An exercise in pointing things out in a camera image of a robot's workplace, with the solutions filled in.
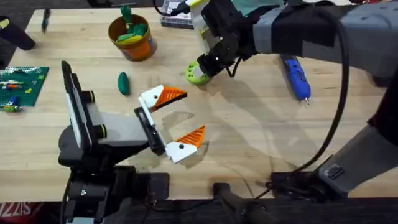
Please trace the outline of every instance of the marker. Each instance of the marker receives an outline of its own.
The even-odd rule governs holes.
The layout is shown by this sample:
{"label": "marker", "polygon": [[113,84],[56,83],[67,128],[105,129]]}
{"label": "marker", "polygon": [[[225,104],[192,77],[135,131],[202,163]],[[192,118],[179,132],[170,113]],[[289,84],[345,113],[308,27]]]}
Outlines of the marker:
{"label": "marker", "polygon": [[284,64],[285,73],[292,86],[294,95],[298,100],[305,100],[307,104],[310,104],[311,87],[307,78],[305,78],[300,62],[291,55],[280,55],[280,59]]}

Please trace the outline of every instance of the green ball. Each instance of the green ball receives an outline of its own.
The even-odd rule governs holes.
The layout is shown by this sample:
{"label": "green ball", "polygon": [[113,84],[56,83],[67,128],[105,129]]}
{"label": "green ball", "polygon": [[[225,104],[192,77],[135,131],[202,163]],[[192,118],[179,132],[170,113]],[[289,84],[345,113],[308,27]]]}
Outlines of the green ball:
{"label": "green ball", "polygon": [[204,74],[200,78],[195,78],[195,76],[193,75],[193,70],[197,66],[199,66],[199,63],[197,61],[190,63],[185,71],[185,76],[186,76],[187,80],[194,85],[204,85],[208,81],[210,81],[210,78],[206,74]]}

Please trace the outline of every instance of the orange gripper pad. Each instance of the orange gripper pad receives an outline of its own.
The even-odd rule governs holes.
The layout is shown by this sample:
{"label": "orange gripper pad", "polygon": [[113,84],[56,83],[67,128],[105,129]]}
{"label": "orange gripper pad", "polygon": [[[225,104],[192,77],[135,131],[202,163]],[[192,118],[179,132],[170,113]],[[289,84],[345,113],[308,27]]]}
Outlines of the orange gripper pad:
{"label": "orange gripper pad", "polygon": [[176,142],[191,144],[199,148],[201,142],[205,138],[205,133],[206,133],[206,126],[203,125],[202,127],[192,131],[191,133],[182,136],[180,139],[176,140]]}
{"label": "orange gripper pad", "polygon": [[156,101],[155,108],[159,109],[163,106],[173,103],[176,100],[181,100],[187,95],[188,93],[186,91],[174,87],[165,86],[162,93],[159,96],[159,99]]}

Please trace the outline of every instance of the white label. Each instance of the white label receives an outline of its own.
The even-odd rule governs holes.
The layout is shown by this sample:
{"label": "white label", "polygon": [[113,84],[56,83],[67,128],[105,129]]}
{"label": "white label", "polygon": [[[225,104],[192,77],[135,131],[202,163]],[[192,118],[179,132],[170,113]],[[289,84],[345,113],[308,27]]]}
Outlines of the white label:
{"label": "white label", "polygon": [[[169,3],[169,6],[168,6],[168,8],[167,8],[167,13],[171,13],[172,10],[175,9],[175,8],[178,6],[178,4],[180,4],[180,3],[179,3],[179,2],[170,2],[170,3]],[[188,14],[181,13],[181,14],[179,14],[179,15],[172,16],[172,17],[170,17],[170,18],[174,18],[174,19],[186,19],[186,20],[191,20],[191,19],[192,19],[190,13],[188,13]]]}

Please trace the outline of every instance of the green object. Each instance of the green object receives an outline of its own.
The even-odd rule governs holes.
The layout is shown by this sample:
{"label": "green object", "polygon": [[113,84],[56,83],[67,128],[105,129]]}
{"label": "green object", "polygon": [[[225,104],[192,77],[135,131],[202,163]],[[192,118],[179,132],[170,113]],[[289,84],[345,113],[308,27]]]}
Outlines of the green object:
{"label": "green object", "polygon": [[3,109],[7,113],[19,112],[23,110],[23,108],[21,108],[20,106],[14,106],[14,105],[6,105],[3,106],[1,109]]}
{"label": "green object", "polygon": [[116,40],[116,42],[117,43],[120,43],[120,42],[122,42],[122,41],[124,41],[124,40],[127,40],[128,38],[130,38],[130,37],[134,37],[136,34],[123,34],[123,35],[120,35],[119,37],[118,37],[118,39]]}
{"label": "green object", "polygon": [[118,78],[118,87],[121,94],[124,96],[130,95],[130,81],[126,73],[122,72]]}
{"label": "green object", "polygon": [[134,25],[132,29],[133,29],[133,33],[120,35],[118,37],[118,39],[116,40],[116,42],[120,43],[124,40],[130,39],[131,37],[135,37],[136,35],[143,37],[145,35],[145,33],[147,32],[148,27],[145,24],[140,23],[140,24]]}
{"label": "green object", "polygon": [[18,97],[19,106],[34,106],[48,72],[48,67],[7,67],[0,73],[0,82],[18,80],[24,84],[12,90],[3,90],[0,85],[0,106],[6,105],[12,96]]}
{"label": "green object", "polygon": [[135,25],[132,29],[136,35],[144,36],[145,33],[147,32],[148,27],[145,24],[140,23]]}
{"label": "green object", "polygon": [[131,8],[129,6],[121,6],[120,7],[120,12],[123,16],[124,22],[126,23],[126,33],[127,34],[132,34],[134,33],[133,31],[133,23],[132,23],[132,16],[131,16]]}
{"label": "green object", "polygon": [[210,81],[210,78],[206,74],[203,74],[203,76],[200,78],[196,78],[193,73],[195,72],[195,69],[199,69],[198,66],[199,63],[197,61],[190,63],[185,71],[185,77],[194,85],[204,85]]}

